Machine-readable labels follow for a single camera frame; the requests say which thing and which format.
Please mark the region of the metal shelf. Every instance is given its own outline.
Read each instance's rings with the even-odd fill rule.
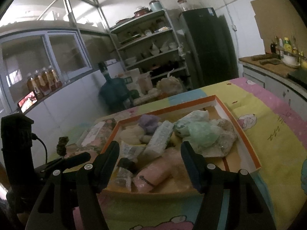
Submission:
[[[161,74],[159,74],[157,76],[153,76],[150,79],[156,79],[156,78],[162,77],[164,75],[167,75],[169,72],[174,73],[174,72],[178,72],[178,71],[181,71],[181,70],[184,70],[184,69],[185,69],[185,67],[179,67],[179,68],[177,68],[177,69],[175,69],[173,71],[168,71],[168,72],[165,72],[165,73],[161,73]]]
[[[158,56],[164,55],[164,54],[166,54],[166,53],[171,53],[171,52],[174,52],[174,51],[177,51],[177,50],[178,50],[178,48],[175,48],[175,49],[168,50],[168,51],[166,51],[166,52],[159,53],[159,54],[154,55],[154,56],[151,56],[151,57],[149,57],[149,58],[140,60],[140,61],[136,62],[136,63],[133,64],[133,65],[127,66],[127,68],[133,67],[133,66],[135,66],[135,65],[137,65],[137,64],[140,64],[140,63],[142,63],[142,62],[151,60],[151,59],[156,58],[156,57],[158,57]]]
[[[158,35],[158,34],[165,33],[165,32],[170,32],[170,31],[172,31],[172,28],[167,29],[167,30],[163,30],[163,31],[160,31],[160,32],[157,32],[157,33],[153,33],[153,34],[148,35],[148,36],[144,36],[144,37],[138,38],[137,40],[134,40],[134,41],[132,41],[132,42],[130,42],[130,43],[128,43],[128,44],[126,44],[126,45],[120,47],[118,50],[123,50],[123,49],[125,49],[125,48],[127,48],[127,47],[130,47],[130,46],[132,46],[132,45],[134,45],[134,44],[140,42],[140,41],[143,41],[143,40],[146,40],[146,39],[148,39],[148,38],[150,38],[150,37],[154,37],[154,36],[156,36],[156,35]]]
[[[143,16],[139,16],[135,19],[132,19],[130,21],[127,21],[117,27],[114,27],[113,29],[111,29],[111,33],[113,34],[117,34],[121,31],[124,31],[125,29],[127,28],[130,28],[136,24],[140,24],[142,22],[145,22],[145,21],[148,21],[150,19],[153,19],[155,17],[160,17],[162,15],[164,15],[165,11],[164,10],[159,10],[159,11],[156,11],[156,12],[150,12],[148,14],[145,14]]]

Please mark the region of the cable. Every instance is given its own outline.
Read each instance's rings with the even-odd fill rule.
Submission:
[[[47,163],[47,159],[48,159],[48,152],[47,152],[47,148],[46,148],[46,145],[44,144],[44,142],[34,133],[32,133],[32,140],[38,140],[41,142],[41,144],[44,146],[45,148],[45,153],[46,153],[46,160],[45,160],[45,163]]]

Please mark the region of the kitchen counter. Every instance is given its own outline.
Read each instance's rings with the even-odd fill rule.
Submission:
[[[293,89],[296,93],[298,93],[301,97],[307,100],[307,90],[303,88],[298,83],[288,79],[288,73],[293,72],[295,69],[285,66],[284,64],[273,65],[273,64],[265,64],[261,65],[259,61],[252,61],[251,57],[243,57],[239,58],[240,64],[243,67],[248,69],[255,70],[257,72],[262,73],[265,76],[269,76],[281,83],[285,86]]]

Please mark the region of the window frame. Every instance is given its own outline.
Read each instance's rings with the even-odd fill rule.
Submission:
[[[6,68],[4,65],[4,61],[3,61],[2,44],[7,41],[25,38],[29,36],[41,36],[49,63],[51,66],[53,66],[53,68],[56,69],[57,73],[61,77],[62,72],[56,61],[56,57],[53,52],[52,45],[49,39],[49,36],[51,35],[73,35],[74,36],[77,47],[79,48],[79,51],[81,53],[82,59],[86,67],[83,67],[81,69],[68,73],[68,76],[70,79],[76,76],[79,76],[87,71],[92,70],[92,66],[88,59],[85,45],[82,41],[80,32],[78,30],[38,30],[38,31],[17,33],[14,35],[5,36],[3,38],[0,38],[0,90],[2,91],[2,93],[0,94],[0,97],[1,97],[1,101],[7,113],[16,111],[18,109],[18,105],[17,105],[18,102],[13,101],[13,97],[11,95],[9,85],[7,83],[7,78],[6,78],[7,72],[6,72]]]

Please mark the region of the seasoning bottle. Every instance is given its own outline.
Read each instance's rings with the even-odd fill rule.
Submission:
[[[300,58],[300,67],[305,69],[305,70],[307,70],[307,60],[305,60],[305,58],[304,58],[303,51],[300,52],[300,56],[301,56],[301,58]]]
[[[48,86],[50,91],[55,91],[56,90],[56,84],[52,78],[52,75],[50,75],[49,71],[44,67],[42,70],[42,77],[43,80],[45,81],[46,85]]]
[[[280,47],[280,49],[279,49],[280,59],[283,59],[284,58],[284,52],[283,52],[282,49],[284,48],[284,44],[283,44],[281,38],[279,38],[279,47]]]
[[[276,44],[273,40],[272,40],[272,43],[270,45],[270,48],[271,48],[271,53],[276,53]]]
[[[285,51],[292,53],[292,46],[291,46],[291,41],[289,40],[288,37],[284,38],[284,49]]]
[[[38,88],[38,85],[36,84],[34,78],[32,77],[31,73],[27,74],[27,87],[29,89],[29,92],[34,91],[36,93],[36,96],[38,99],[41,99],[43,97],[43,94],[41,93],[41,91]]]
[[[43,77],[38,72],[38,70],[34,72],[34,80],[35,80],[35,83],[37,83],[40,91],[43,93],[44,96],[50,93],[48,86],[46,85],[45,81],[43,80]]]
[[[52,68],[52,66],[49,66],[48,73],[50,74],[51,78],[53,79],[53,82],[56,85],[56,88],[62,87],[62,82],[60,81],[58,75],[56,74],[56,71]]]

